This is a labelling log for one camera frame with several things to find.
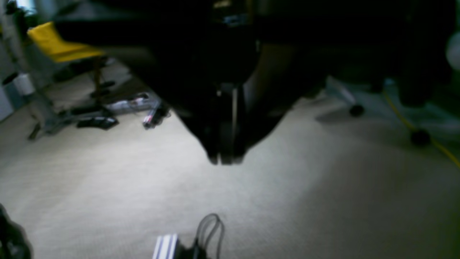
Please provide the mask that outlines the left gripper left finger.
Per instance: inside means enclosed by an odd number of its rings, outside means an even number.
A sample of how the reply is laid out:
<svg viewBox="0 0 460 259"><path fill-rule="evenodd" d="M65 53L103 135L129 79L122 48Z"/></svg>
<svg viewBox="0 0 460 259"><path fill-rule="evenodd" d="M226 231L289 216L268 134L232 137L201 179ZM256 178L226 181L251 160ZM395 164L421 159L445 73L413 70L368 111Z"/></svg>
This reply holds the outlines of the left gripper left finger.
<svg viewBox="0 0 460 259"><path fill-rule="evenodd" d="M78 0L54 15L66 41L117 58L176 112L212 164L233 164L220 133L217 89L207 74L211 0Z"/></svg>

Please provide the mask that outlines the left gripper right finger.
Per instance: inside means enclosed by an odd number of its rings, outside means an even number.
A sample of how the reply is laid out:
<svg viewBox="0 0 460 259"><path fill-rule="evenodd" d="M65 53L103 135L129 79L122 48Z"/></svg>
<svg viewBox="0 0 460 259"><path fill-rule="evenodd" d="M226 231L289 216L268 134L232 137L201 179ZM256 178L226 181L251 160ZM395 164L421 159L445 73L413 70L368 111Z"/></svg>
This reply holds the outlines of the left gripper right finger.
<svg viewBox="0 0 460 259"><path fill-rule="evenodd" d="M372 87L392 79L409 108L451 81L455 0L255 0L252 19L260 57L234 91L235 164L327 77Z"/></svg>

